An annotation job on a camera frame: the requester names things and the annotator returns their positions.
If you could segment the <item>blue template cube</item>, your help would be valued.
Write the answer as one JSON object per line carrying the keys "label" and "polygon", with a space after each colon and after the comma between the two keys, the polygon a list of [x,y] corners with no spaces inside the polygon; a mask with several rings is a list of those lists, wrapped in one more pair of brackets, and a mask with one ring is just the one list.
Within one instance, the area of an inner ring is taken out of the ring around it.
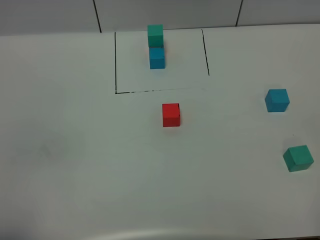
{"label": "blue template cube", "polygon": [[165,49],[163,47],[149,48],[149,67],[152,70],[166,67]]}

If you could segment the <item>red cube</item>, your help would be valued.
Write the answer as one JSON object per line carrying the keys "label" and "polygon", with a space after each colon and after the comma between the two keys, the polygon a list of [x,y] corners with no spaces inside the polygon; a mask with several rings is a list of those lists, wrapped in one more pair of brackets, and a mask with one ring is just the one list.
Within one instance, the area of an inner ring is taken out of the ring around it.
{"label": "red cube", "polygon": [[162,126],[179,127],[181,125],[181,114],[179,103],[162,104]]}

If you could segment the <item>green template cube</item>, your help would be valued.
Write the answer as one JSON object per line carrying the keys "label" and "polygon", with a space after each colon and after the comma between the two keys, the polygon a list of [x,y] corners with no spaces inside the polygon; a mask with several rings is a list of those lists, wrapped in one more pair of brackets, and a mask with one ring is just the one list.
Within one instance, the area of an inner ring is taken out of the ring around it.
{"label": "green template cube", "polygon": [[164,29],[162,24],[150,24],[147,26],[147,38],[149,48],[164,47]]}

